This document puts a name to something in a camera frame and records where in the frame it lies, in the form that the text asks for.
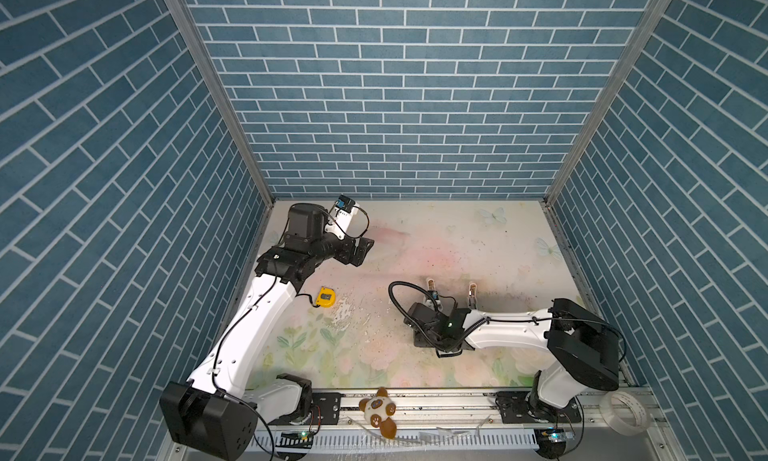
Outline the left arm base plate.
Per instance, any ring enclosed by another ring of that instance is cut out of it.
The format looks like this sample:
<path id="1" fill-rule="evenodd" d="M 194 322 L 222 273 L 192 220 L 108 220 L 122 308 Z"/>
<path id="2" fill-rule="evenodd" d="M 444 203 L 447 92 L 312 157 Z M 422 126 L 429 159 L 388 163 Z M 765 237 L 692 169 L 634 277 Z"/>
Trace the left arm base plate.
<path id="1" fill-rule="evenodd" d="M 337 425 L 342 398 L 343 395 L 340 392 L 314 392 L 310 400 L 304 397 L 294 412 L 280 416 L 269 424 L 274 426 L 320 424 L 321 427 Z"/>

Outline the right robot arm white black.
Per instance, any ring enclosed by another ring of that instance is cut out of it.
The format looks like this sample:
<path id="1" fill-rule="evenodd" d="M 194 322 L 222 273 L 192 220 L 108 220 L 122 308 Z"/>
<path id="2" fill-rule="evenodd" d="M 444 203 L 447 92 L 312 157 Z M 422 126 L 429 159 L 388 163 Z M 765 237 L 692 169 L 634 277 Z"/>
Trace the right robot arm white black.
<path id="1" fill-rule="evenodd" d="M 439 357 L 466 349 L 529 349 L 553 358 L 535 372 L 526 402 L 544 418 L 570 406 L 587 389 L 619 388 L 620 335 L 577 303 L 556 298 L 547 309 L 524 313 L 489 313 L 455 308 L 445 314 L 435 303 L 415 303 L 401 312 L 414 332 L 414 344 Z"/>

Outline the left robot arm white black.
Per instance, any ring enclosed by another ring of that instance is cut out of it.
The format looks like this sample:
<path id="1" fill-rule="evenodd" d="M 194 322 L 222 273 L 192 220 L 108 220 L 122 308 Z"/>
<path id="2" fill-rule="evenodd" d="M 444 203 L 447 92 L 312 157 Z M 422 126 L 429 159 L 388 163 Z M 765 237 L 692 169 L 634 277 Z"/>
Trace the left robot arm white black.
<path id="1" fill-rule="evenodd" d="M 185 381 L 171 382 L 162 392 L 159 406 L 175 443 L 236 460 L 258 427 L 310 416 L 311 381 L 280 375 L 248 401 L 248 379 L 272 329 L 316 268 L 328 259 L 363 263 L 374 242 L 348 232 L 363 211 L 347 196 L 329 209 L 312 203 L 289 208 L 278 243 L 257 259 L 250 288 L 220 339 Z"/>

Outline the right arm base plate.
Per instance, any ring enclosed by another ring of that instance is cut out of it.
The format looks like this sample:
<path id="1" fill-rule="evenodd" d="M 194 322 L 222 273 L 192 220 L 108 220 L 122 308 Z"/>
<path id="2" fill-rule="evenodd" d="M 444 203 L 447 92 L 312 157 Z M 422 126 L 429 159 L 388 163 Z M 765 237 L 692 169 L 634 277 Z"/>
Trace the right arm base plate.
<path id="1" fill-rule="evenodd" d="M 576 399 L 565 408 L 555 408 L 540 401 L 530 390 L 499 391 L 492 398 L 504 424 L 577 424 L 583 420 Z"/>

